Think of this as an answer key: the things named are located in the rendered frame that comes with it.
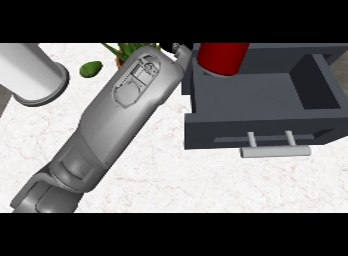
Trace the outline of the red can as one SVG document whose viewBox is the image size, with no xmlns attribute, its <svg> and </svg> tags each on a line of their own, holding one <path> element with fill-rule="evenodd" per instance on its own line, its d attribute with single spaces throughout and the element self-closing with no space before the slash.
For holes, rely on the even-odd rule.
<svg viewBox="0 0 348 256">
<path fill-rule="evenodd" d="M 236 75 L 248 47 L 248 43 L 202 43 L 198 51 L 199 66 L 217 75 Z"/>
</svg>

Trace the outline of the dark grey open drawer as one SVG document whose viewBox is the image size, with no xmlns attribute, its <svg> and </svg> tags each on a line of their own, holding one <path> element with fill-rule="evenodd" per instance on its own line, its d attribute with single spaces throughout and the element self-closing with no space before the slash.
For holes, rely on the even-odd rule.
<svg viewBox="0 0 348 256">
<path fill-rule="evenodd" d="M 348 118 L 348 100 L 331 64 L 347 43 L 254 43 L 239 73 L 212 75 L 192 65 L 183 88 L 190 122 Z"/>
</svg>

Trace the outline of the green avocado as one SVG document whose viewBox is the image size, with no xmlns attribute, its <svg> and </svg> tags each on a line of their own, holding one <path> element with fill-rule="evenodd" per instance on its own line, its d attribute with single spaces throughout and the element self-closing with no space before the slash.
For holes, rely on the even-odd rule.
<svg viewBox="0 0 348 256">
<path fill-rule="evenodd" d="M 103 67 L 103 64 L 100 61 L 93 61 L 85 63 L 80 68 L 80 75 L 84 78 L 91 78 L 97 75 Z"/>
</svg>

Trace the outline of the white cylinder with grey rim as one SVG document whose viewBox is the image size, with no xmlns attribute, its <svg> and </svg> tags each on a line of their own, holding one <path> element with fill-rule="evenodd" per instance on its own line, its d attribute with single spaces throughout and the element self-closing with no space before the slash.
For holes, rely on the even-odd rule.
<svg viewBox="0 0 348 256">
<path fill-rule="evenodd" d="M 22 105 L 38 107 L 62 95 L 69 72 L 37 43 L 0 43 L 0 84 Z"/>
</svg>

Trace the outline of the dark grey drawer front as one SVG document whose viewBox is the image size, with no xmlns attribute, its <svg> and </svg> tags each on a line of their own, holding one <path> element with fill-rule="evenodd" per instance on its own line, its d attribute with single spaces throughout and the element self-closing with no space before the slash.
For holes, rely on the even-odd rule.
<svg viewBox="0 0 348 256">
<path fill-rule="evenodd" d="M 184 117 L 184 148 L 215 149 L 249 146 L 248 133 L 260 146 L 288 144 L 291 131 L 298 145 L 325 145 L 348 136 L 348 109 L 242 111 L 230 115 L 193 113 Z"/>
</svg>

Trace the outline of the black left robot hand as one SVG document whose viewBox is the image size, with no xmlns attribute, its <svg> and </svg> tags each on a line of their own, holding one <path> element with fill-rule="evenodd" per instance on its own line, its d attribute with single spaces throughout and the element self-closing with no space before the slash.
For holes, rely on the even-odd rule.
<svg viewBox="0 0 348 256">
<path fill-rule="evenodd" d="M 173 43 L 173 42 L 170 42 L 170 43 L 159 43 L 159 46 L 161 46 L 161 48 L 165 50 L 165 51 L 168 51 L 168 52 L 174 52 L 173 51 L 173 47 L 174 47 L 174 45 L 176 44 L 178 44 L 178 43 Z"/>
</svg>

